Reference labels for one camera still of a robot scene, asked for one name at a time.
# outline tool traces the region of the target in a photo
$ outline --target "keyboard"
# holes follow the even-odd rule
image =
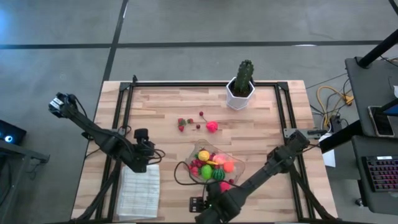
[[[363,157],[373,192],[398,192],[398,156]]]

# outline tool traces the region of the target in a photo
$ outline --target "concrete floor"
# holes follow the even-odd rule
[[[122,0],[0,2],[1,44],[110,44]],[[130,0],[120,43],[206,41],[382,40],[397,29],[388,1]],[[312,86],[345,73],[344,59],[373,45],[117,49],[110,80],[228,80],[251,59],[257,80],[304,80]],[[385,56],[398,55],[394,47]],[[26,147],[51,154],[35,180],[25,178],[14,223],[69,219],[87,142],[72,122],[47,111],[58,92],[74,93],[93,118],[109,49],[0,50],[0,119],[27,130]],[[342,88],[347,76],[322,85]],[[307,90],[320,108],[315,92]],[[330,93],[325,91],[323,101]],[[337,98],[331,101],[334,105]],[[356,121],[355,106],[340,113]],[[320,117],[314,115],[315,125]],[[339,217],[396,223],[357,207],[354,180],[330,176]]]

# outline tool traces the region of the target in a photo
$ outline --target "toy lemon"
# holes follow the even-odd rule
[[[200,151],[198,153],[198,159],[201,161],[207,161],[210,158],[210,153],[208,151]]]

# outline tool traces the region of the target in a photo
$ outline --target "wooden table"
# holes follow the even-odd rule
[[[288,81],[290,97],[298,128],[313,128],[313,118],[303,81]],[[102,128],[111,128],[120,82],[104,82],[99,98],[95,123]],[[289,123],[287,107],[282,94],[285,117]],[[200,119],[203,111],[207,120],[219,122],[219,130],[211,134]],[[202,126],[188,125],[184,132],[177,128],[178,118],[193,118]],[[194,222],[197,213],[188,212],[190,197],[201,195],[202,186],[182,186],[174,181],[173,171],[179,161],[192,152],[194,143],[206,139],[219,149],[241,159],[246,169],[238,184],[262,167],[267,153],[283,145],[275,91],[271,87],[256,87],[249,106],[234,111],[226,106],[226,91],[223,87],[135,87],[129,114],[131,128],[148,128],[150,140],[156,148],[166,152],[160,165],[160,201],[158,217],[147,222]],[[133,133],[127,135],[131,142]],[[87,153],[97,149],[90,143]],[[318,148],[304,155],[310,187],[329,213],[337,217],[325,165]],[[78,186],[72,218],[78,217],[100,190],[106,156],[101,152],[92,154],[84,163]],[[181,167],[177,172],[180,181],[189,182],[187,172]],[[104,211],[108,211],[106,198]],[[307,214],[305,199],[301,193],[304,214]],[[259,187],[232,222],[289,222],[296,221],[292,186],[288,174],[273,176]]]

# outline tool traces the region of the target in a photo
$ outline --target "transparent container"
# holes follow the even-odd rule
[[[198,163],[198,158],[197,155],[199,154],[200,151],[208,151],[210,158],[207,161],[210,162],[215,162],[217,165],[214,164],[208,164],[207,161],[201,161],[202,165],[197,166]],[[197,175],[192,175],[192,177],[199,181],[199,182],[214,182],[216,179],[213,178],[213,173],[212,173],[212,178],[206,180],[203,178],[201,174],[201,168],[205,165],[210,165],[212,168],[212,172],[214,172],[217,169],[221,169],[224,171],[225,177],[223,180],[229,182],[230,180],[233,180],[233,183],[235,184],[239,177],[242,175],[244,171],[244,162],[240,161],[239,159],[235,159],[234,157],[228,155],[227,153],[223,152],[222,150],[218,149],[217,147],[213,146],[210,144],[208,141],[201,139],[195,143],[195,149],[192,151],[192,153],[189,155],[188,158],[185,159],[185,162],[190,166],[190,167],[197,167],[199,170],[199,173]]]

